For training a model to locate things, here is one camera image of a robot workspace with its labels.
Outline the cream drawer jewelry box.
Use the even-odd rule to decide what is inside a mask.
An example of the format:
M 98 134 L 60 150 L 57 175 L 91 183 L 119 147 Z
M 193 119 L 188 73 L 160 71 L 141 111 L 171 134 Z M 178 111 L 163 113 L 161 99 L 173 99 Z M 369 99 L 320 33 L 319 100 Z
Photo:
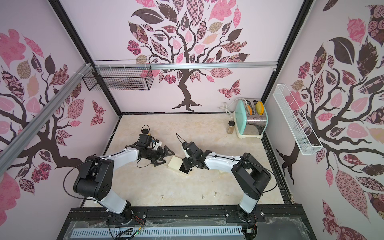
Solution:
M 184 167 L 183 160 L 181 158 L 176 157 L 176 156 L 172 156 L 171 160 L 169 161 L 169 163 L 167 165 L 167 168 L 174 171 L 174 172 L 183 174 L 183 175 L 188 175 L 191 171 L 191 170 L 187 170 Z

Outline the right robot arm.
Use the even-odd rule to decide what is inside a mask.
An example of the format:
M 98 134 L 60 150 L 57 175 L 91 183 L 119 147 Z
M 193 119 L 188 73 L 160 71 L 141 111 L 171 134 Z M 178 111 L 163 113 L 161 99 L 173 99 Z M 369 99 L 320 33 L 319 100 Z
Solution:
M 272 179 L 272 173 L 253 155 L 250 153 L 235 157 L 219 155 L 212 151 L 202 151 L 194 142 L 183 142 L 182 149 L 186 156 L 183 158 L 185 169 L 196 167 L 232 174 L 243 191 L 239 213 L 248 216 L 253 212 Z

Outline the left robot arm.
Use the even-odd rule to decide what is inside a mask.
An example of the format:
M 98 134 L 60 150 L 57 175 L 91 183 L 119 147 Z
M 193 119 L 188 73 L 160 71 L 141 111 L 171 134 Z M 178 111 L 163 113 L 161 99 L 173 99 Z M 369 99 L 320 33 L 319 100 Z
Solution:
M 122 151 L 97 157 L 89 156 L 79 166 L 79 174 L 73 185 L 75 193 L 90 198 L 104 207 L 115 221 L 128 224 L 134 218 L 131 203 L 112 190 L 113 174 L 122 166 L 147 159 L 155 167 L 165 164 L 165 157 L 175 153 L 150 135 L 141 134 L 138 141 Z

